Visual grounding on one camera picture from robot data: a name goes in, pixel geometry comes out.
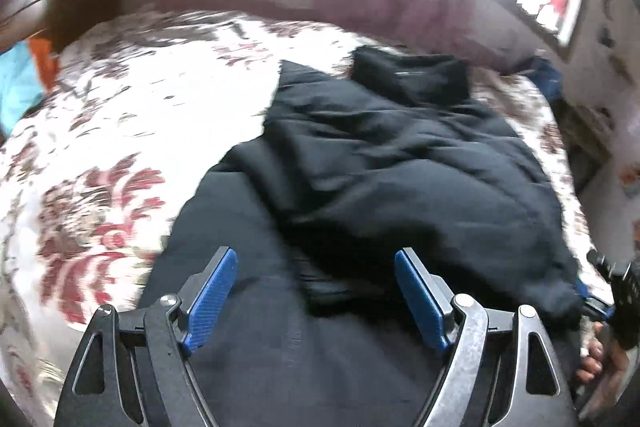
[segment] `blue object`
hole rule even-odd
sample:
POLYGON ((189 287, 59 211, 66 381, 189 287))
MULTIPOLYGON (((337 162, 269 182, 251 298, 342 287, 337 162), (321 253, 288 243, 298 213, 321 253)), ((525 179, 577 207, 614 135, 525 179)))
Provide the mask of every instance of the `blue object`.
POLYGON ((238 256, 235 251, 229 248, 204 285, 189 314, 187 334, 182 343, 189 356, 209 340, 209 335, 216 326, 218 316, 231 287, 234 285, 237 273, 238 256))
POLYGON ((578 295, 583 299, 586 299, 587 297, 589 297, 589 288, 587 288, 587 285, 584 282, 582 282, 580 279, 578 279, 577 282, 575 283, 575 289, 577 290, 578 295))
POLYGON ((531 57, 517 68, 545 96, 549 102, 562 98, 562 73, 551 61, 541 57, 531 57))
POLYGON ((442 353, 450 347, 444 317, 429 289, 403 251, 396 253, 396 280, 425 344, 442 353))
POLYGON ((44 96, 33 57, 25 41, 0 55, 0 130, 8 137, 18 120, 44 96))

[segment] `finger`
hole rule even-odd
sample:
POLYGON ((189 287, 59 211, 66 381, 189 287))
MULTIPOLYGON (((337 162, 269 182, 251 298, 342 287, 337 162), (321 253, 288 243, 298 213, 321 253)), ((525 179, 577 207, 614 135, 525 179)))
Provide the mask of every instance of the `finger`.
POLYGON ((622 371, 620 371, 615 375, 613 375, 613 377, 607 384, 604 403, 608 407, 613 407, 616 404, 616 398, 618 397, 618 392, 620 391, 620 386, 622 385, 622 380, 624 377, 625 377, 625 374, 622 371))
POLYGON ((604 357, 604 347, 601 342, 591 341, 589 343, 589 356, 598 362, 602 362, 602 358, 604 357))
POLYGON ((591 357, 585 357, 582 359, 582 368, 592 375, 599 375, 602 371, 602 364, 591 357))
POLYGON ((613 344, 609 356, 617 370, 626 371, 629 367, 629 357, 626 355, 625 350, 622 349, 619 343, 615 342, 613 344))
POLYGON ((585 371, 584 369, 578 369, 575 375, 582 383, 589 383, 591 380, 595 378, 595 375, 589 373, 589 371, 585 371))

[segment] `blue grip pad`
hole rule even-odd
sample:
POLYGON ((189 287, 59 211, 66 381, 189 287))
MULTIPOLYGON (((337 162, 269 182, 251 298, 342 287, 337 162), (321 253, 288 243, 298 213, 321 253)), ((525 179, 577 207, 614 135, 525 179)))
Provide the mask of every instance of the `blue grip pad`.
POLYGON ((443 353, 449 348, 450 343, 445 335, 444 317, 440 308, 422 282, 414 265, 402 251, 396 253, 394 264, 396 280, 414 316, 422 339, 427 346, 443 353))
POLYGON ((582 282, 580 279, 578 279, 575 282, 575 289, 580 295, 580 297, 582 297, 583 299, 586 299, 589 297, 589 288, 587 288, 587 285, 584 282, 582 282))
POLYGON ((218 264, 218 267, 204 285, 198 300, 189 314, 187 334, 182 346, 187 355, 192 355, 209 340, 211 331, 216 326, 218 316, 229 295, 238 273, 238 256, 229 249, 218 264))

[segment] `blue fabric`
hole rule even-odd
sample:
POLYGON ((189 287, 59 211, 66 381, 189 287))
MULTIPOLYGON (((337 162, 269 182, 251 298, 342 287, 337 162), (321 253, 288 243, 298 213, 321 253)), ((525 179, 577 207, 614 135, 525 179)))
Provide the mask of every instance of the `blue fabric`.
POLYGON ((533 57, 518 67, 549 102, 562 98, 562 73, 546 58, 533 57))
POLYGON ((0 129, 9 136, 18 120, 44 96, 26 42, 0 55, 0 129))
POLYGON ((587 288, 587 285, 584 282, 582 282, 580 279, 576 281, 575 289, 578 291, 578 294, 583 299, 586 299, 589 297, 589 288, 587 288))

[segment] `orange fabric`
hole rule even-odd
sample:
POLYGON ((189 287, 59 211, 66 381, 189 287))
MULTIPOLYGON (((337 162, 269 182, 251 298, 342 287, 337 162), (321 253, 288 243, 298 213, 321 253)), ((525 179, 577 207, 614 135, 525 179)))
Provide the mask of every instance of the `orange fabric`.
POLYGON ((27 45, 36 64, 40 82, 45 91, 51 92, 56 84, 56 75, 58 74, 58 59, 52 58, 51 42, 47 39, 32 37, 27 39, 27 45))

